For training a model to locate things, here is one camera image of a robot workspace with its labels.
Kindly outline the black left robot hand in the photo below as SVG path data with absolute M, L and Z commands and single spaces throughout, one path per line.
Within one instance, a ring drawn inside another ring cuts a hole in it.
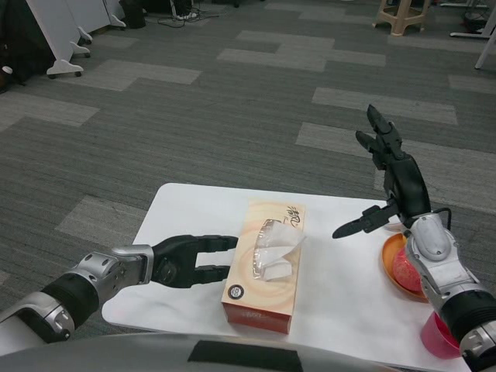
M 210 284 L 225 280 L 229 265 L 196 266 L 199 253 L 226 252 L 236 248 L 235 236 L 173 236 L 153 250 L 151 281 L 169 288 L 191 288 L 196 284 Z

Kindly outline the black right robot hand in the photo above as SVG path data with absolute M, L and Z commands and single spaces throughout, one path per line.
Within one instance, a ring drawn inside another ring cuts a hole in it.
M 367 119 L 376 133 L 369 136 L 356 132 L 356 140 L 367 152 L 379 171 L 384 172 L 384 192 L 387 205 L 374 205 L 362 212 L 361 217 L 336 229 L 332 237 L 340 239 L 361 231 L 371 233 L 389 222 L 396 215 L 406 226 L 414 219 L 431 212 L 429 193 L 415 158 L 402 148 L 402 138 L 394 123 L 373 106 L 367 107 Z

